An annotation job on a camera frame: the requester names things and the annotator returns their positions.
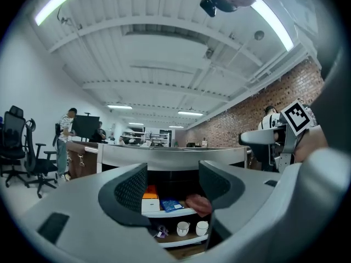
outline sticker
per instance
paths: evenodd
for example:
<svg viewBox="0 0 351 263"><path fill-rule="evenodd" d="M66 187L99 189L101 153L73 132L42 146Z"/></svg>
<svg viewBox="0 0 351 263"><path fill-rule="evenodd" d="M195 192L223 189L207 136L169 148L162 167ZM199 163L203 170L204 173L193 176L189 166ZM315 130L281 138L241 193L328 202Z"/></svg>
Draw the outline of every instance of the sticker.
<svg viewBox="0 0 351 263"><path fill-rule="evenodd" d="M295 100L280 113L287 120L295 136L298 136L301 132L307 129L312 121L310 115L298 100Z"/></svg>

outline exposed brick wall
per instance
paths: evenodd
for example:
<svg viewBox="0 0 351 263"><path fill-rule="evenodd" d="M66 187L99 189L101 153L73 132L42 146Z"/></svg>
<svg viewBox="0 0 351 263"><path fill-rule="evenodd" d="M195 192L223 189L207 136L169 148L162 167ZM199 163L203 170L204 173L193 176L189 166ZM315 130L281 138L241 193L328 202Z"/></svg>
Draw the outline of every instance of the exposed brick wall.
<svg viewBox="0 0 351 263"><path fill-rule="evenodd" d="M180 135L179 147L186 142L201 143L203 138L209 147L233 147L238 145L238 134L256 130L268 105L278 112L297 98L310 104L320 94L323 80L316 64L304 60L258 94L247 98L227 111L201 123Z"/></svg>

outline blue book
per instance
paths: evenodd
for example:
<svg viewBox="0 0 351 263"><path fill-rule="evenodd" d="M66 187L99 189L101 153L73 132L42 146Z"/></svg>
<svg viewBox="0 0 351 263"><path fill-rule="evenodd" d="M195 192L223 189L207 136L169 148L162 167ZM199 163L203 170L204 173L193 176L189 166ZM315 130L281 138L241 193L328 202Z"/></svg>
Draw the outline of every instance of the blue book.
<svg viewBox="0 0 351 263"><path fill-rule="evenodd" d="M161 206L163 210L167 213L177 209L183 209L184 207L176 200L176 199L161 199L160 200Z"/></svg>

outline white wall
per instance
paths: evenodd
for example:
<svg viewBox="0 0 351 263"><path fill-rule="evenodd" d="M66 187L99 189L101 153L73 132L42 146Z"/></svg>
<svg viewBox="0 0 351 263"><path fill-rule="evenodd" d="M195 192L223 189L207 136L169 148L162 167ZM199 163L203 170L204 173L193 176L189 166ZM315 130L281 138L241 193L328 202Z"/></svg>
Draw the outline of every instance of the white wall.
<svg viewBox="0 0 351 263"><path fill-rule="evenodd" d="M62 67L58 56L45 50L28 21L17 21L0 48L0 116L12 105L23 109L26 120L36 121L33 142L47 144L45 150L53 149L55 123L72 107L79 115L90 112L99 116L106 128L113 123L122 128Z"/></svg>

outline computer monitor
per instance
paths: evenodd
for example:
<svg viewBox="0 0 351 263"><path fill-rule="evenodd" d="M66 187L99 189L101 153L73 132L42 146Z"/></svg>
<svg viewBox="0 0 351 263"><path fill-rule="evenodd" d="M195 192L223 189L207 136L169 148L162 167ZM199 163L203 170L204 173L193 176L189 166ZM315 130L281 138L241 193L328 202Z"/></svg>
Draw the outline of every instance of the computer monitor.
<svg viewBox="0 0 351 263"><path fill-rule="evenodd" d="M92 138L94 132L99 128L100 117L81 116L73 120L72 130L81 138Z"/></svg>

